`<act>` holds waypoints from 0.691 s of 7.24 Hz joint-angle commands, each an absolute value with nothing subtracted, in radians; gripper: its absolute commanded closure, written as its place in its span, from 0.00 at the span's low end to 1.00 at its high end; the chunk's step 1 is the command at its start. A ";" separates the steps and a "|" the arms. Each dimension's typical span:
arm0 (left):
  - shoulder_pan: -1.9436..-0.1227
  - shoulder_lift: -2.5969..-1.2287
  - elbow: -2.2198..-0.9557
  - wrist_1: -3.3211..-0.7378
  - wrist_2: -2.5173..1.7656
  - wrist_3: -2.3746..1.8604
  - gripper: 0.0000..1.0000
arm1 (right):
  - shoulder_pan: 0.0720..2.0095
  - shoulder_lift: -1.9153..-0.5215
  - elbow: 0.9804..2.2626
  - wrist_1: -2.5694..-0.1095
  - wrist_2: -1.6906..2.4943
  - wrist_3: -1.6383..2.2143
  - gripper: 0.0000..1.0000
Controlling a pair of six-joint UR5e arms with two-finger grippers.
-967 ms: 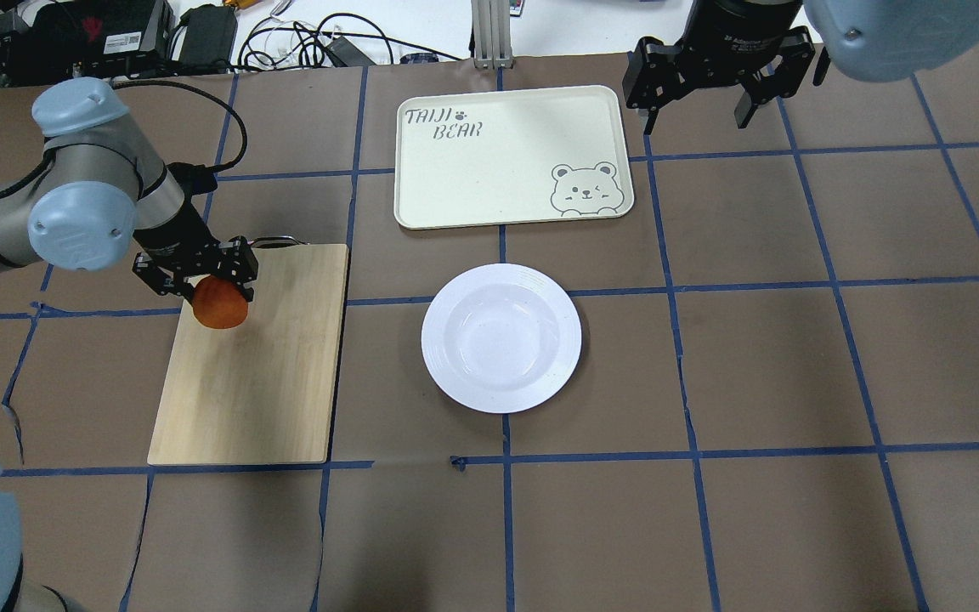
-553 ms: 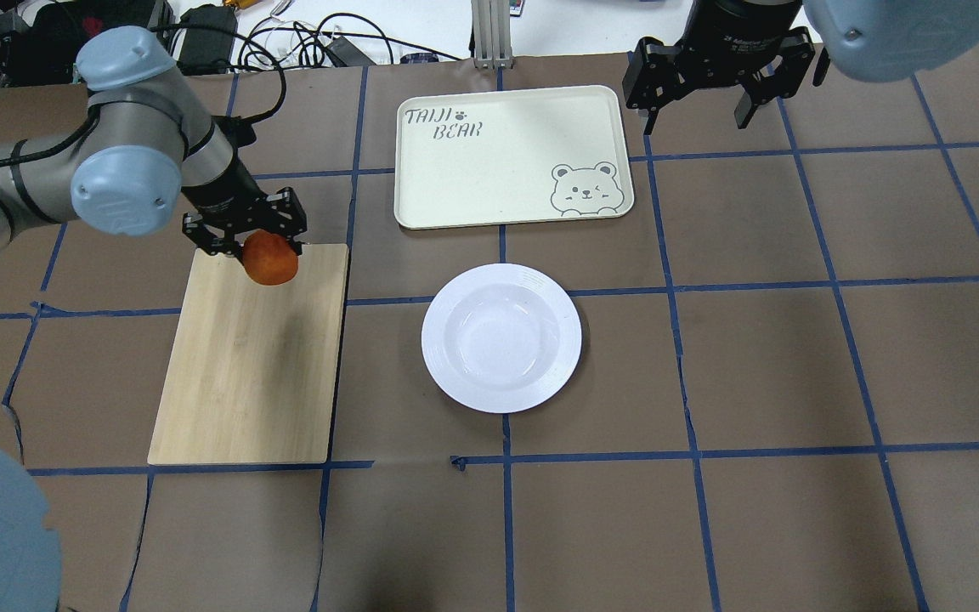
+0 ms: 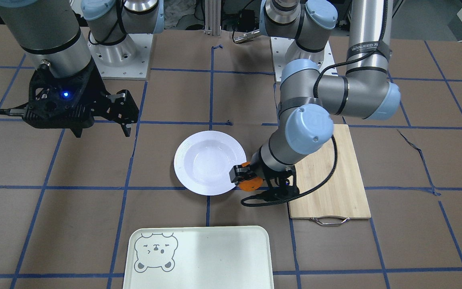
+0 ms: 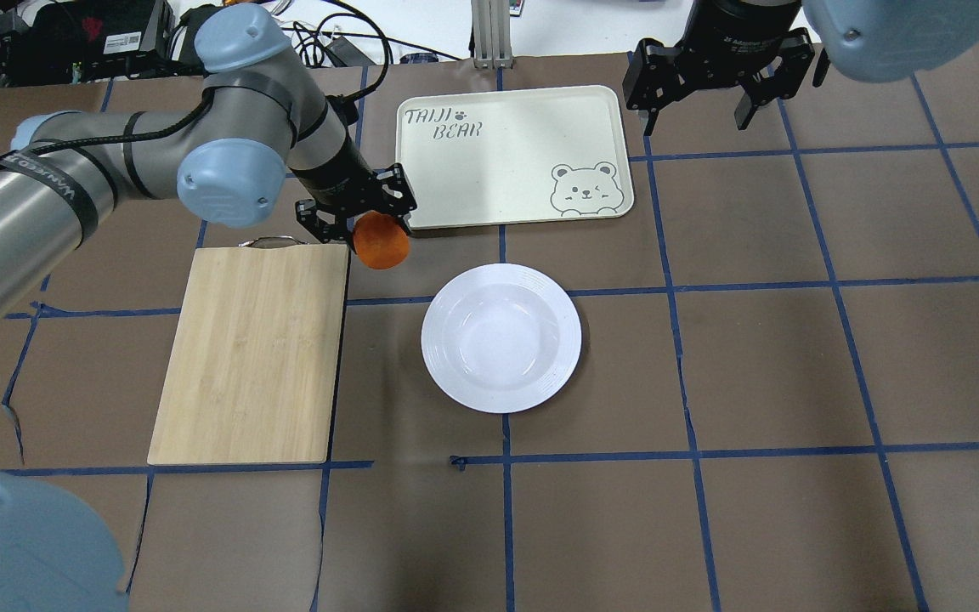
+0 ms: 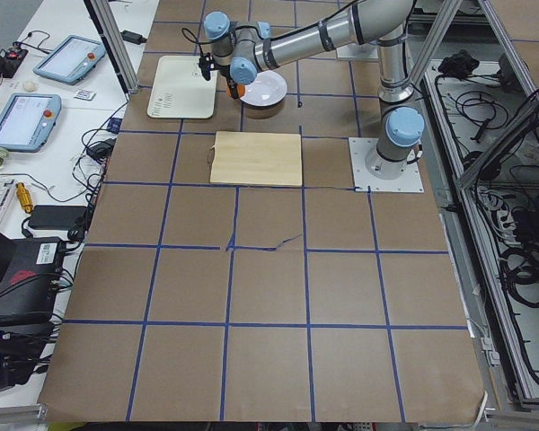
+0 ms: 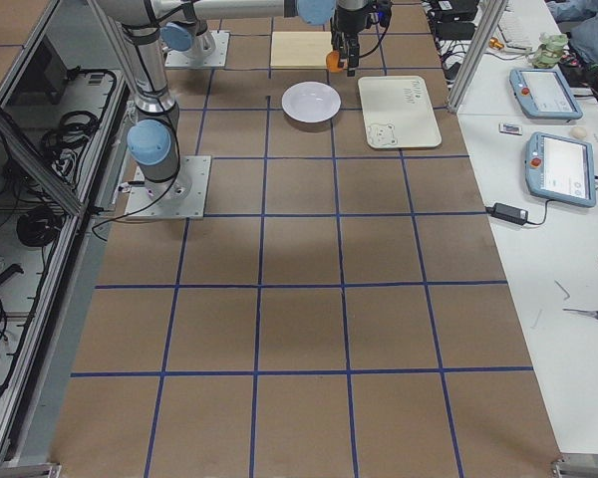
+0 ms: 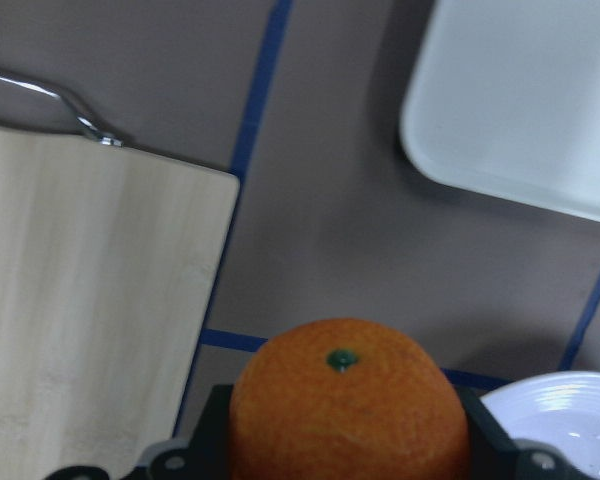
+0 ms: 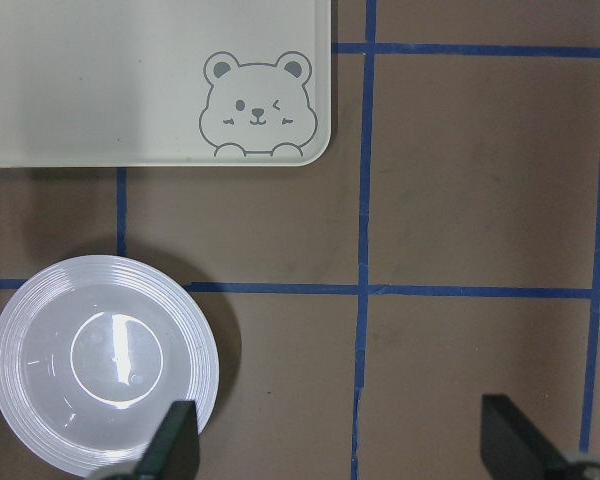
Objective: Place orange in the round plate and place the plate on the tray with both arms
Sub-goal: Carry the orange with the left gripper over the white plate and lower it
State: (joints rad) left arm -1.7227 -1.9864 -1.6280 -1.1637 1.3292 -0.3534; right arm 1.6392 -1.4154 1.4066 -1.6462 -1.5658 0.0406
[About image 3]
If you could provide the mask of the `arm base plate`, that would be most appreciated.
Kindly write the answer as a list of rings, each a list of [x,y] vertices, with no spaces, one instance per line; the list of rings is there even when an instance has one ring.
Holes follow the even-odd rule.
[[[277,84],[281,83],[282,71],[286,64],[295,59],[310,59],[317,64],[318,70],[335,64],[330,42],[327,42],[326,47],[317,53],[303,51],[293,42],[293,39],[271,37],[272,60]]]
[[[153,34],[128,34],[123,42],[96,45],[90,35],[88,48],[104,80],[147,80]]]

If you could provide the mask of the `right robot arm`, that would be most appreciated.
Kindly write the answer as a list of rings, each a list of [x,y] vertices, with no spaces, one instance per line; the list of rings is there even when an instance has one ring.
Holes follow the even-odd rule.
[[[162,0],[83,0],[90,32],[85,39],[66,0],[0,0],[0,16],[35,71],[28,100],[0,115],[20,117],[38,129],[70,129],[79,138],[95,117],[119,124],[126,137],[139,120],[128,90],[111,94],[97,62],[127,67],[139,62],[133,34],[164,29]]]

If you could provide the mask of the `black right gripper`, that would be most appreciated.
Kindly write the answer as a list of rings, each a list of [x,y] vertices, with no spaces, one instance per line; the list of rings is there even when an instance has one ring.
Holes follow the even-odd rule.
[[[33,73],[25,122],[35,128],[67,128],[81,138],[98,116],[120,124],[125,137],[130,137],[139,108],[128,90],[110,94],[94,62],[63,78],[54,77],[52,67],[40,64]]]

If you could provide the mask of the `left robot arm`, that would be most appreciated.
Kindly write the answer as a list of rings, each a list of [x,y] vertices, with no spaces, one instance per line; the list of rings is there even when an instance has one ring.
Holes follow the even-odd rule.
[[[327,0],[264,0],[260,33],[293,39],[281,73],[279,126],[250,163],[231,168],[229,179],[261,206],[293,201],[300,193],[295,164],[335,140],[331,115],[386,120],[398,109],[400,91],[387,81],[391,57],[391,0],[354,0],[344,62],[323,67],[324,49],[338,20]],[[288,183],[293,178],[293,185]]]

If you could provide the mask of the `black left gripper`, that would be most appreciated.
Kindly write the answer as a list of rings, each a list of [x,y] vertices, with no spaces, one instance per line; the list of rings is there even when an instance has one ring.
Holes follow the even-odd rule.
[[[261,153],[254,156],[251,165],[236,165],[231,168],[229,172],[231,183],[238,185],[244,181],[251,180],[251,171],[255,172],[258,176],[266,181],[268,188],[270,186],[277,187],[279,185],[296,185],[296,171],[294,166],[289,166],[288,169],[283,171],[275,171],[268,167],[262,157]],[[242,201],[257,200],[255,195],[251,195],[242,199]]]

